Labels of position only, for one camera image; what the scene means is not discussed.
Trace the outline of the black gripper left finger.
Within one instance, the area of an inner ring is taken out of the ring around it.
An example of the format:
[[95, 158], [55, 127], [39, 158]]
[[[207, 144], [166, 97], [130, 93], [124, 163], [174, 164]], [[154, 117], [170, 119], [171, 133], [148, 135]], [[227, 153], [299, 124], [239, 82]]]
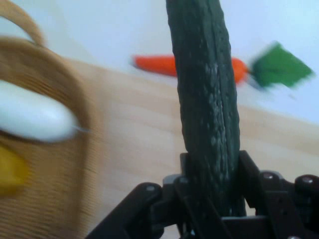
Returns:
[[177, 225], [182, 239], [220, 239], [222, 221], [194, 180], [187, 153], [180, 156], [181, 174], [163, 185], [135, 187], [86, 237], [88, 239], [159, 239]]

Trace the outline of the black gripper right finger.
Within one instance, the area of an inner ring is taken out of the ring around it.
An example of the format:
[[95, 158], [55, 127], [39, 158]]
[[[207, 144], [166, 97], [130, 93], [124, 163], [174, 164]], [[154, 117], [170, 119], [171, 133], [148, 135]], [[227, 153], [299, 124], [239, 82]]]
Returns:
[[306, 174], [287, 181], [280, 173], [260, 170], [249, 154], [239, 153], [241, 193], [257, 216], [265, 216], [275, 239], [319, 237], [319, 178]]

